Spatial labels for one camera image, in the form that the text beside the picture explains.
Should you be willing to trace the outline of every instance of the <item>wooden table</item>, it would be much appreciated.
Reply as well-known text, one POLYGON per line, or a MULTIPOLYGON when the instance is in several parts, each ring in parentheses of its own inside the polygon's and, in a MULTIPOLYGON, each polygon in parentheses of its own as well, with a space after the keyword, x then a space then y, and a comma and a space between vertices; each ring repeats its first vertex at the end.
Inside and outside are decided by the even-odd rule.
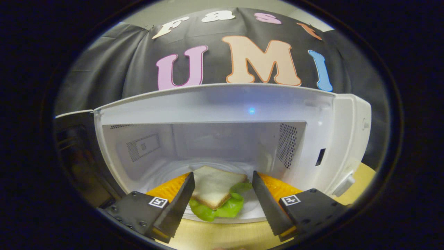
MULTIPOLYGON (((375 171, 361 163, 353 175, 356 182, 337 202, 353 203, 371 182, 375 171)), ((223 247, 227 250, 263 250, 282 244, 274 236, 267 221, 243 224, 216 224, 182 219, 174 238, 166 246, 179 250, 213 250, 223 247)))

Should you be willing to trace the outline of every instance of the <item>bread slice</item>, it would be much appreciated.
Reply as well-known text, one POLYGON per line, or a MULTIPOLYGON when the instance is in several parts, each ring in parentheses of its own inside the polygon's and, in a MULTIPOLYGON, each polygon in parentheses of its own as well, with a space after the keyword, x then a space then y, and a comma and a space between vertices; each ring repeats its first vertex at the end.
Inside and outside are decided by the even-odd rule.
POLYGON ((202 166, 194 172, 195 188, 192 198, 213 210, 230 199, 230 188, 247 180, 246 174, 218 170, 202 166))

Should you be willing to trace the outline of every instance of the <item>lettuce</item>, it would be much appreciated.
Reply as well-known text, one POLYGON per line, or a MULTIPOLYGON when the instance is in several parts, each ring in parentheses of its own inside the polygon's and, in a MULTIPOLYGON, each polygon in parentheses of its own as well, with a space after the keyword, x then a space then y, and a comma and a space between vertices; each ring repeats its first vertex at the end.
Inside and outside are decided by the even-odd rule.
POLYGON ((216 210, 212 210, 208 206, 194 199, 190 199, 191 211, 193 211, 199 219, 207 222, 212 222, 215 217, 234 218, 244 206, 244 197, 242 197, 241 193, 252 188, 251 183, 240 182, 235 184, 230 188, 231 198, 216 210))

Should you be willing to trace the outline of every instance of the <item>microwave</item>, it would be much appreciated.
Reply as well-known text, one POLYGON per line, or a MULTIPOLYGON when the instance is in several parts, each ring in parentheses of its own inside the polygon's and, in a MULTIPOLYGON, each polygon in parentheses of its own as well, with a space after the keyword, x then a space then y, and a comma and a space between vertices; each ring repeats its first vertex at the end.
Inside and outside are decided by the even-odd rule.
MULTIPOLYGON (((64 169, 96 207, 203 165, 339 197, 354 183, 370 124, 370 104, 355 95, 263 83, 155 91, 55 117, 64 169)), ((244 196, 236 218, 213 223, 266 220, 254 190, 244 196)), ((183 218, 200 221, 189 206, 183 218)))

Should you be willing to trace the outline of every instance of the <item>microwave door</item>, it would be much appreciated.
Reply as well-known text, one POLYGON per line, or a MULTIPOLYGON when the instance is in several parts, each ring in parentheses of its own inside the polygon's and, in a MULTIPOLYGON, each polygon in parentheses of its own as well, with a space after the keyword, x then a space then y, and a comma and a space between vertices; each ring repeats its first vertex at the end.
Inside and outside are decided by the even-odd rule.
POLYGON ((56 116, 54 131, 63 172, 91 205, 106 208, 126 195, 103 159, 93 110, 56 116))

